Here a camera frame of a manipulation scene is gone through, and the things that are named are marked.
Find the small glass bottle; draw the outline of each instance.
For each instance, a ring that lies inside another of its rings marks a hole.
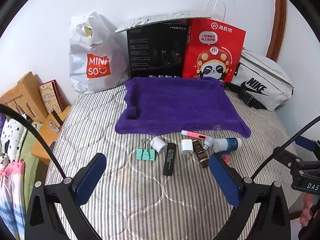
[[[49,120],[49,126],[51,127],[52,131],[54,133],[58,133],[60,132],[59,128],[56,126],[56,124],[54,123],[54,121]]]

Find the white plastic bag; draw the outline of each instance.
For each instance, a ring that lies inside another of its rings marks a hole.
[[[70,34],[70,79],[77,92],[96,93],[129,79],[120,47],[97,12],[72,17]]]

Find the white wall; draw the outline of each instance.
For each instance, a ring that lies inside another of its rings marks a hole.
[[[289,102],[276,110],[290,136],[320,115],[320,43],[299,11],[288,1],[284,39],[277,63],[286,71],[294,85],[294,95]],[[320,123],[304,133],[320,139]],[[297,147],[304,160],[314,155]]]
[[[235,0],[236,10],[229,23],[247,31],[245,46],[265,54],[269,45],[274,0]],[[0,94],[15,85],[27,71],[45,82],[56,79],[73,103],[68,72],[68,28],[72,16],[98,11],[118,26],[123,20],[144,14],[194,9],[207,0],[29,0],[15,16],[0,39],[0,73],[5,74]],[[125,33],[116,40],[127,53]]]

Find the green binder clip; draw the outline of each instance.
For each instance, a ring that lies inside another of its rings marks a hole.
[[[155,150],[150,150],[150,140],[147,138],[143,138],[142,142],[142,149],[136,150],[137,160],[144,160],[144,161],[154,161],[155,160]]]

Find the human hand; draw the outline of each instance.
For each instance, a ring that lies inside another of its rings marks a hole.
[[[303,209],[301,212],[301,217],[300,217],[300,224],[306,227],[309,223],[309,220],[313,217],[315,217],[318,213],[318,211],[313,215],[313,212],[311,210],[313,206],[313,197],[311,194],[307,193],[303,197]]]

